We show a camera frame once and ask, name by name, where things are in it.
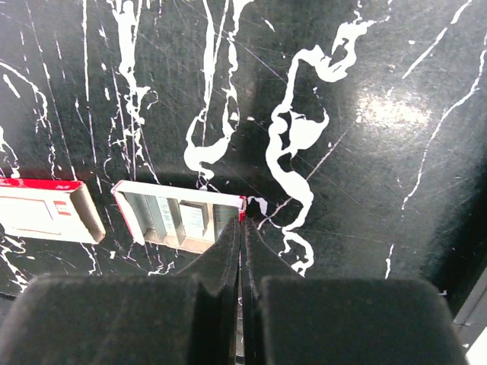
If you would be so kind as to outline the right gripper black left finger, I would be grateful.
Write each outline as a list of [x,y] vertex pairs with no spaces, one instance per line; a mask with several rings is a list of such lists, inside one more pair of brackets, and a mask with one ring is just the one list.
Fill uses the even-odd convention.
[[233,364],[240,223],[175,275],[39,276],[1,327],[3,364]]

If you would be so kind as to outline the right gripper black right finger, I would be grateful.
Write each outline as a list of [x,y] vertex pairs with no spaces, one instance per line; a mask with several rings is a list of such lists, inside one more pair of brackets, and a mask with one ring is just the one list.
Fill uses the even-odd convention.
[[248,364],[464,364],[446,301],[426,281],[297,274],[241,224]]

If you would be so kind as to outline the silver staple strips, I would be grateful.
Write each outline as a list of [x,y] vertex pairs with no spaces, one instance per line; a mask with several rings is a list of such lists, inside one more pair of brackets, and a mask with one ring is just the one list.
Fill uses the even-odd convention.
[[206,190],[120,180],[112,189],[133,241],[202,254],[225,226],[246,214],[247,199]]

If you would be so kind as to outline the red white staple box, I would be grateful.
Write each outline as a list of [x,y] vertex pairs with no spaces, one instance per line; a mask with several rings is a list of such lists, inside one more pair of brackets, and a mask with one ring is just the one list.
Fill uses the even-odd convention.
[[11,236],[94,245],[106,235],[82,181],[2,178],[1,227]]

